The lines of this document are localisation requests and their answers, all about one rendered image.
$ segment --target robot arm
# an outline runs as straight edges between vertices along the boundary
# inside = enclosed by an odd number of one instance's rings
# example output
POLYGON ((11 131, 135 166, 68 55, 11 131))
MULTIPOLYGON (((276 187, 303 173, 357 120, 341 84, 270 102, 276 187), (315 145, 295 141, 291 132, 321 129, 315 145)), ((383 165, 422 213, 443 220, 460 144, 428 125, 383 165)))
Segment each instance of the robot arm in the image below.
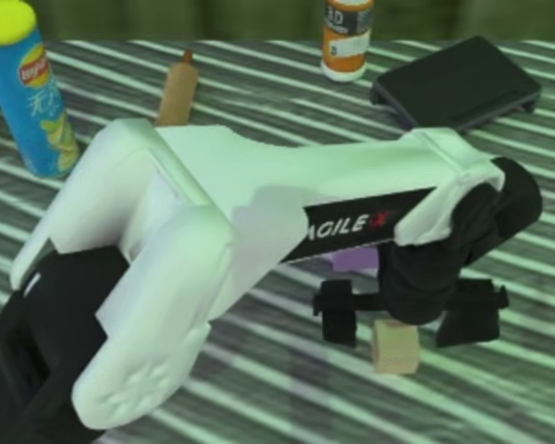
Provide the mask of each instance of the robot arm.
POLYGON ((0 396, 23 405, 0 423, 47 437, 38 425, 45 409, 84 431, 138 419, 180 387, 210 321, 274 266, 361 244, 444 240, 452 210, 481 184, 500 191, 504 171, 446 129, 289 150, 222 127, 116 121, 14 263, 0 351, 30 358, 0 354, 0 396), (72 264, 67 279, 63 263, 72 264), (72 289, 103 277, 89 305, 72 289), (46 316, 61 322, 41 327, 46 316), (24 331, 16 340, 15 324, 24 331), (78 355, 70 350, 82 333, 72 328, 92 331, 78 355), (21 372, 39 375, 31 391, 17 383, 21 372))

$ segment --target gray tablecloth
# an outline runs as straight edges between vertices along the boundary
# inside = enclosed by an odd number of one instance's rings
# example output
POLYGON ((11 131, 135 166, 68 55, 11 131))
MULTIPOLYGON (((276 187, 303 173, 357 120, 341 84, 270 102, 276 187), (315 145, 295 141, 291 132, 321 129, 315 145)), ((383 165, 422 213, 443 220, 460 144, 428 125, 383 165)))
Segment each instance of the gray tablecloth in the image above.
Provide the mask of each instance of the gray tablecloth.
MULTIPOLYGON (((189 46, 201 70, 194 124, 227 125, 282 145, 395 139, 384 106, 368 101, 377 74, 443 43, 374 43, 364 79, 322 77, 315 43, 56 43, 55 73, 79 139, 117 117, 153 118, 167 65, 189 46)), ((356 351, 328 345, 310 298, 322 260, 281 266, 215 322, 189 383, 164 408, 110 435, 121 442, 206 444, 555 443, 555 43, 506 43, 544 87, 534 115, 513 113, 467 137, 536 176, 540 222, 465 275, 507 284, 501 340, 443 351, 424 328, 415 376, 376 376, 369 327, 356 351)), ((32 178, 0 117, 0 305, 21 243, 61 186, 32 178)), ((356 276, 368 290, 367 277, 356 276)))

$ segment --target purple object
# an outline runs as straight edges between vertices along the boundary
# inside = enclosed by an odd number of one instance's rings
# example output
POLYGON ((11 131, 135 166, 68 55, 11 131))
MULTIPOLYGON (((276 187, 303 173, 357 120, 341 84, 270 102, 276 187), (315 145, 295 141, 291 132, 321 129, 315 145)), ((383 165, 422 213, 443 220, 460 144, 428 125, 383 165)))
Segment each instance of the purple object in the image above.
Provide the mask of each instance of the purple object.
POLYGON ((333 271, 365 271, 378 268, 378 250, 376 247, 360 247, 332 253, 330 256, 333 271))

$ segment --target orange bottle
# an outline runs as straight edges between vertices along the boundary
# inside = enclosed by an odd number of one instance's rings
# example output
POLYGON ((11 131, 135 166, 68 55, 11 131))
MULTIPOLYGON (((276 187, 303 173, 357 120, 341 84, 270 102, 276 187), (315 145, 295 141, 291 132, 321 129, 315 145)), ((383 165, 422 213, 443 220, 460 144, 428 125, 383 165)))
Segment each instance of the orange bottle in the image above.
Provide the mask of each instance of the orange bottle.
POLYGON ((321 69, 333 81, 360 79, 374 18, 375 0, 326 0, 321 69))

